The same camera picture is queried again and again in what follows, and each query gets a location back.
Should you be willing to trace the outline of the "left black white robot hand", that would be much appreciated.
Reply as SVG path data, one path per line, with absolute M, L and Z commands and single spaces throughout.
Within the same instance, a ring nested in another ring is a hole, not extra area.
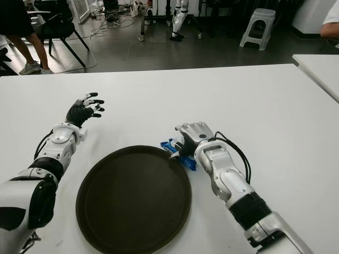
M 83 123 L 92 117 L 100 118 L 104 100 L 94 99 L 98 93 L 87 93 L 83 98 L 79 98 L 68 110 L 65 122 L 81 128 Z

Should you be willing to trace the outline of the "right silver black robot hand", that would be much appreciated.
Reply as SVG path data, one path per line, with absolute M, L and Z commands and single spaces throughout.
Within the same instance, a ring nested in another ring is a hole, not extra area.
M 197 147 L 213 137 L 211 129 L 204 122 L 183 123 L 176 126 L 175 130 L 182 135 L 183 142 L 177 143 L 177 152 L 173 153 L 170 159 L 194 157 Z

